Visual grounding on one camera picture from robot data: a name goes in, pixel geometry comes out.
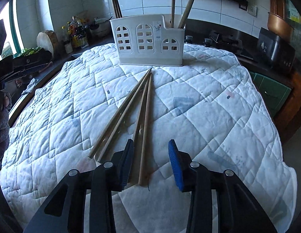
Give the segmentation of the gloved left hand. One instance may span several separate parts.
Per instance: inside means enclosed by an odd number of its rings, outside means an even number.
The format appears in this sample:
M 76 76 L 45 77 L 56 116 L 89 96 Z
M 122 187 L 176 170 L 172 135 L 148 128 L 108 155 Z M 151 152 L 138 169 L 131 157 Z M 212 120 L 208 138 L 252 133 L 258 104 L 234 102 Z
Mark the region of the gloved left hand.
M 0 161 L 9 146 L 9 111 L 11 109 L 11 96 L 0 91 Z

